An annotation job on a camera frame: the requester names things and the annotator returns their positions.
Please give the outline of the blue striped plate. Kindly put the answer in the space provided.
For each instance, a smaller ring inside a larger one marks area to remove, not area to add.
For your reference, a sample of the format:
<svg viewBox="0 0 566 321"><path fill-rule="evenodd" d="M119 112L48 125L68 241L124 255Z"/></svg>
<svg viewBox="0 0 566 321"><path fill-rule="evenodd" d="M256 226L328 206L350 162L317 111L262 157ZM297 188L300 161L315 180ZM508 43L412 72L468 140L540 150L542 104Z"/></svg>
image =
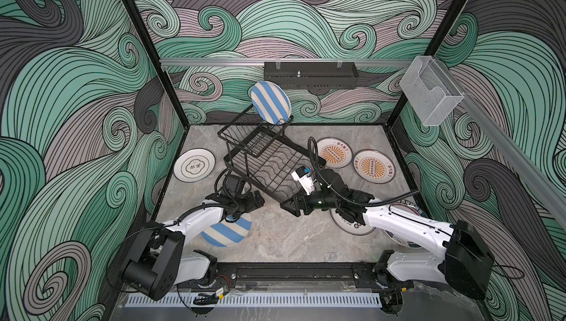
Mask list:
<svg viewBox="0 0 566 321"><path fill-rule="evenodd" d="M292 115L287 94L277 84L261 81L251 88L251 100L259 116L274 125L283 125Z"/></svg>
<svg viewBox="0 0 566 321"><path fill-rule="evenodd" d="M238 219L233 216L226 217L223 221L206 228L201 235L212 246L232 247L243 241L251 228L251 215L244 213Z"/></svg>

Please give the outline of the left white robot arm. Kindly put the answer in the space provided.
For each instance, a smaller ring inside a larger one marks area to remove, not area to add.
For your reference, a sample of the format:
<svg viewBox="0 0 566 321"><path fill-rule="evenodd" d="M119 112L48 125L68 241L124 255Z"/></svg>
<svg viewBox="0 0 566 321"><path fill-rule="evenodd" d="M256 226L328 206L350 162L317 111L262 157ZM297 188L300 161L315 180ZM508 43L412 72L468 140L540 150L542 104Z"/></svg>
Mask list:
<svg viewBox="0 0 566 321"><path fill-rule="evenodd" d="M116 292L139 292L152 300L162 299L173 286L183 283L213 288L218 259L201 250L184 256L184 247L205 229L225 219L237 222L243 214L264 204L259 191L238 197L210 194L177 219L165 223L150 221L123 240L132 244L118 262L116 280L112 281L108 267L103 275L104 284Z"/></svg>

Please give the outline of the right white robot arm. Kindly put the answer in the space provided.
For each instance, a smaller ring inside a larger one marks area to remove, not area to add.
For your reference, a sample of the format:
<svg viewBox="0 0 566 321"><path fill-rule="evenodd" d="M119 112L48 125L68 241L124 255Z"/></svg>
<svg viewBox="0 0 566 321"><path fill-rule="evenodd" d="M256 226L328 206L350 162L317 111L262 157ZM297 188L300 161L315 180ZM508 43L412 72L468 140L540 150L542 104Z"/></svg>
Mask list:
<svg viewBox="0 0 566 321"><path fill-rule="evenodd" d="M446 284L473 299L486 297L495 257L478 231L459 220L455 224L409 213L366 192L345 188L340 197L330 188L305 190L281 203L294 216L314 210L335 210L346 221L393 233L417 244L421 253L384 252L374 267L379 284L401 289L410 281Z"/></svg>

